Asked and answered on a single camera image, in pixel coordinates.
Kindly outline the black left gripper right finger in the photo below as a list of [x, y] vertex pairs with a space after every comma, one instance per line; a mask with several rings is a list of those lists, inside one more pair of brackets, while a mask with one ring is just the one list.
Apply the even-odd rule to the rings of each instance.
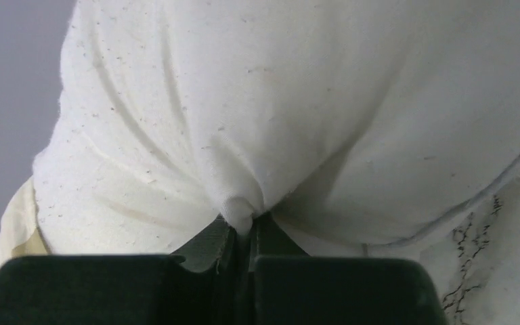
[[300, 262], [309, 255], [273, 220], [256, 219], [248, 258], [248, 320], [251, 324], [292, 324], [303, 306]]

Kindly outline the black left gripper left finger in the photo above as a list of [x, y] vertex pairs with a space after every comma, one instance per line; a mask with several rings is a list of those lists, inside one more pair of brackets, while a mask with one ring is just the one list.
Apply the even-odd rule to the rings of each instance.
[[174, 289], [182, 324], [233, 324], [238, 241], [220, 218], [174, 252]]

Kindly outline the blue beige checked pillowcase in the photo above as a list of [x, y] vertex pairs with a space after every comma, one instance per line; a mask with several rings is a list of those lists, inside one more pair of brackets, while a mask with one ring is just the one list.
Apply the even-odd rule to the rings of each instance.
[[0, 267], [10, 259], [51, 253], [38, 226], [33, 179], [9, 201], [0, 221]]

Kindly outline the white pillow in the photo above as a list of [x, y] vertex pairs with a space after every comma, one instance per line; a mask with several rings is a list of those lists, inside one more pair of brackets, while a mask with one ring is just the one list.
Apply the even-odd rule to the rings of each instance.
[[55, 253], [270, 210], [311, 251], [422, 248], [520, 169], [520, 1], [77, 1], [60, 63]]

